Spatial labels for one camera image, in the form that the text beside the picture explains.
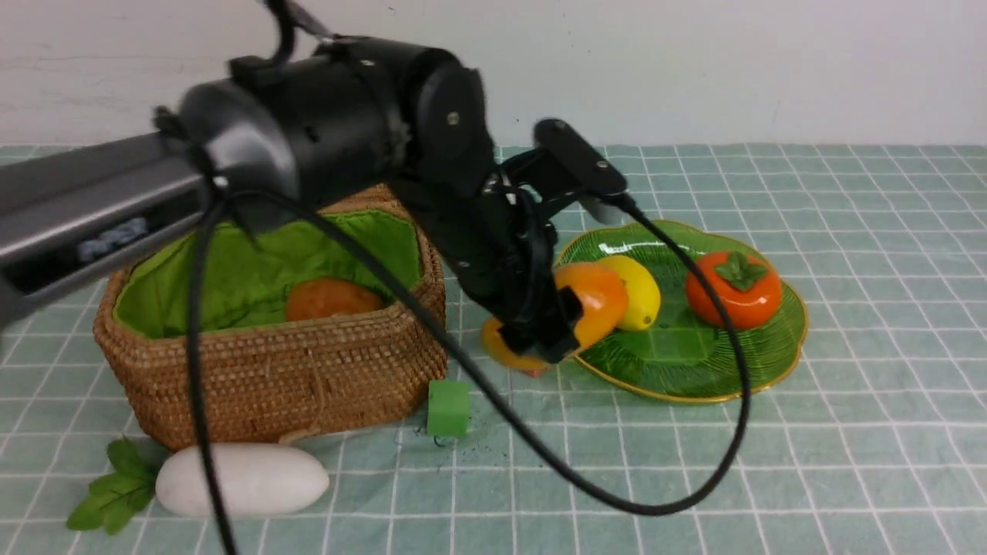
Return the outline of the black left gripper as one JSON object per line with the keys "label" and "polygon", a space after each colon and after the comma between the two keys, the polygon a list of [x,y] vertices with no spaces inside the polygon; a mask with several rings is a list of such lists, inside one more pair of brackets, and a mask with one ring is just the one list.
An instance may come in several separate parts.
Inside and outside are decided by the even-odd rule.
{"label": "black left gripper", "polygon": [[558,363],[581,344],[577,295],[552,274],[554,240],[531,194],[507,185],[496,151],[422,155],[390,190],[426,232],[460,287],[496,320],[512,355]]}

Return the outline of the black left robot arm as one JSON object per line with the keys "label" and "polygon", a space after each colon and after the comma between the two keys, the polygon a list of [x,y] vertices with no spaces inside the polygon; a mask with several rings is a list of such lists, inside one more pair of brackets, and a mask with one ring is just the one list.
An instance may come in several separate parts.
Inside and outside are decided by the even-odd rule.
{"label": "black left robot arm", "polygon": [[482,78],[450,52],[343,39],[309,59],[234,59],[157,129],[2,168],[2,324],[191,232],[212,204],[254,232],[285,225],[277,193],[314,210],[387,185],[519,355],[578,350],[573,294],[520,172],[494,161]]}

